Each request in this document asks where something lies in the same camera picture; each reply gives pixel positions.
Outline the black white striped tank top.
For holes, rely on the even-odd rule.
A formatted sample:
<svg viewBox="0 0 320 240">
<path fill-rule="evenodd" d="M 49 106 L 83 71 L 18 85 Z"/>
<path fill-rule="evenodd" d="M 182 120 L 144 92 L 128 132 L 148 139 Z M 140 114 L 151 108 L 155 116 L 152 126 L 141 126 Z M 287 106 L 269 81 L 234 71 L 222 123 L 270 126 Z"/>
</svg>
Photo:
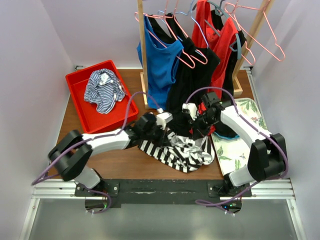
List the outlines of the black white striped tank top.
<svg viewBox="0 0 320 240">
<path fill-rule="evenodd" d="M 143 140 L 138 148 L 162 164 L 183 173 L 196 171 L 214 161 L 215 151 L 207 136 L 193 140 L 177 135 L 170 129 L 166 136 L 168 145 L 156 146 L 150 140 Z"/>
</svg>

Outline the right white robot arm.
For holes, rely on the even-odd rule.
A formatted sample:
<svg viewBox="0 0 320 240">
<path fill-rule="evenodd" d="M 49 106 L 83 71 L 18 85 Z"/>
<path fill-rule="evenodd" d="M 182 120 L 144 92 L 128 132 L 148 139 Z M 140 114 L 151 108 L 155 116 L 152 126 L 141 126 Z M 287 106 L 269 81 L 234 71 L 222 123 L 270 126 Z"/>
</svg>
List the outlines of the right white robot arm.
<svg viewBox="0 0 320 240">
<path fill-rule="evenodd" d="M 222 189 L 227 196 L 235 196 L 242 186 L 250 182 L 271 180 L 287 174 L 286 141 L 280 133 L 272 134 L 256 125 L 241 113 L 233 98 L 220 100 L 215 92 L 209 92 L 201 100 L 205 107 L 203 112 L 199 112 L 194 103 L 182 105 L 182 111 L 189 117 L 193 138 L 204 137 L 211 127 L 222 123 L 250 148 L 247 164 L 224 177 Z"/>
</svg>

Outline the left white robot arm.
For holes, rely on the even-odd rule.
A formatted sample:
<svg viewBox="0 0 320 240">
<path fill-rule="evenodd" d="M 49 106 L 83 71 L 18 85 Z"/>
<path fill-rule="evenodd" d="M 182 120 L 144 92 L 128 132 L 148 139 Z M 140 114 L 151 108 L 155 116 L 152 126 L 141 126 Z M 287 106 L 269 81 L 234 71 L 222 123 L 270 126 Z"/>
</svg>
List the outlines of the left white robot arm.
<svg viewBox="0 0 320 240">
<path fill-rule="evenodd" d="M 48 154 L 48 158 L 65 182 L 74 180 L 92 196 L 104 190 L 102 177 L 87 166 L 91 156 L 113 150 L 125 150 L 143 141 L 162 144 L 167 124 L 173 119 L 169 112 L 142 115 L 133 126 L 96 134 L 70 131 Z"/>
</svg>

